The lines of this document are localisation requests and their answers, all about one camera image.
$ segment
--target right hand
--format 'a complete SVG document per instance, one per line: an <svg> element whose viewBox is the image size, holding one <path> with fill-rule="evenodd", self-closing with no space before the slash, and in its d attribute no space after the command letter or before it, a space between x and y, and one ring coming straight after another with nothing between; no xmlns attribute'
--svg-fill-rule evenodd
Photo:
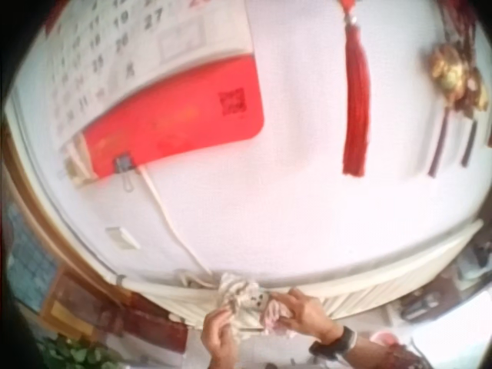
<svg viewBox="0 0 492 369"><path fill-rule="evenodd" d="M288 294L272 292L271 296L292 313L292 317L280 318L279 322L285 327L313 336L322 344L330 344L343 334L344 328L326 315L319 299L306 296L297 288L292 288Z"/></svg>
<svg viewBox="0 0 492 369"><path fill-rule="evenodd" d="M204 320L201 341L210 352L210 368L231 369L238 360L238 345L232 337L232 312L222 307L209 313Z"/></svg>

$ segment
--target white wall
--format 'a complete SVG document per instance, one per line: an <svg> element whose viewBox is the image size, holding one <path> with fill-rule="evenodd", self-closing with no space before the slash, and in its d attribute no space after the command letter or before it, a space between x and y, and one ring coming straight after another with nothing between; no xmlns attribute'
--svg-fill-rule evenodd
<svg viewBox="0 0 492 369"><path fill-rule="evenodd" d="M256 138L148 165L172 221L215 271L262 281L316 276L414 248L466 221L492 182L490 112L477 115L468 169L459 162L470 122L450 120L437 179L426 176L444 103L424 57L444 40L433 0L357 4L371 69L367 175L344 177L343 15L335 1L248 0L265 123ZM81 190L60 178L45 127L42 42L18 77L18 99L38 173L68 224L120 274L169 280L199 271L172 241L139 176L123 190L112 176ZM477 63L492 85L492 51L477 33ZM126 228L140 251L120 251L105 227Z"/></svg>

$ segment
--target black watch strap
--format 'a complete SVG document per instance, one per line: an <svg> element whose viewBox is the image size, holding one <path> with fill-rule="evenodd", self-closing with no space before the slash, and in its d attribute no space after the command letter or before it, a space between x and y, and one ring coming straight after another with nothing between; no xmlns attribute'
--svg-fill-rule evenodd
<svg viewBox="0 0 492 369"><path fill-rule="evenodd" d="M344 326L344 333L331 344L314 342L309 347L309 352L314 356L322 356L328 360L337 360L338 355L343 355L354 346L356 334L350 328Z"/></svg>

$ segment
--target wooden frame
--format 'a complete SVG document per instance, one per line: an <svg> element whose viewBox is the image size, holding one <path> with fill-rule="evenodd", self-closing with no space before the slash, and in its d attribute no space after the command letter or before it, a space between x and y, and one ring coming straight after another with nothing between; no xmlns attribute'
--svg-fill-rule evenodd
<svg viewBox="0 0 492 369"><path fill-rule="evenodd" d="M2 132L2 172L5 184L19 206L29 227L34 231L46 250L64 262L85 283L104 293L117 303L128 303L131 292L107 283L67 242L55 224L47 217L43 207L29 186L22 163L6 127Z"/></svg>

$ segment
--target red object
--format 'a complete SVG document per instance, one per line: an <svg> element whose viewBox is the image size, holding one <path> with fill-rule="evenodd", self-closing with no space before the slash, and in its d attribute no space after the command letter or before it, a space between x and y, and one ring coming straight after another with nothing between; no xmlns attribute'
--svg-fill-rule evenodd
<svg viewBox="0 0 492 369"><path fill-rule="evenodd" d="M489 136L488 146L489 146L489 148L492 148L492 126L490 127L490 136Z"/></svg>
<svg viewBox="0 0 492 369"><path fill-rule="evenodd" d="M449 121L450 108L446 107L444 109L443 123L440 128L439 141L437 141L436 152L434 153L434 159L432 159L432 164L430 165L429 175L432 178L436 178L437 170L439 169L440 159L444 151L444 141L446 141L447 136L447 126Z"/></svg>
<svg viewBox="0 0 492 369"><path fill-rule="evenodd" d="M355 0L340 0L340 3L347 17L345 54L348 101L344 174L363 177L370 124L371 82L360 29L350 21Z"/></svg>
<svg viewBox="0 0 492 369"><path fill-rule="evenodd" d="M162 307L138 294L132 294L126 309L124 329L149 344L183 354L186 351L188 328L168 319Z"/></svg>
<svg viewBox="0 0 492 369"><path fill-rule="evenodd" d="M252 55L196 68L137 92L84 130L98 177L185 151L254 137L263 127Z"/></svg>
<svg viewBox="0 0 492 369"><path fill-rule="evenodd" d="M461 159L461 166L464 168L468 168L470 164L471 154L474 150L475 138L477 137L477 120L474 119L474 122L471 125L470 136L468 136L467 148L464 152L463 158Z"/></svg>
<svg viewBox="0 0 492 369"><path fill-rule="evenodd" d="M65 9L65 6L68 4L68 0L56 0L55 6L53 6L52 11L48 15L48 19L45 22L45 31L46 35L49 35L55 26L56 21L60 17Z"/></svg>

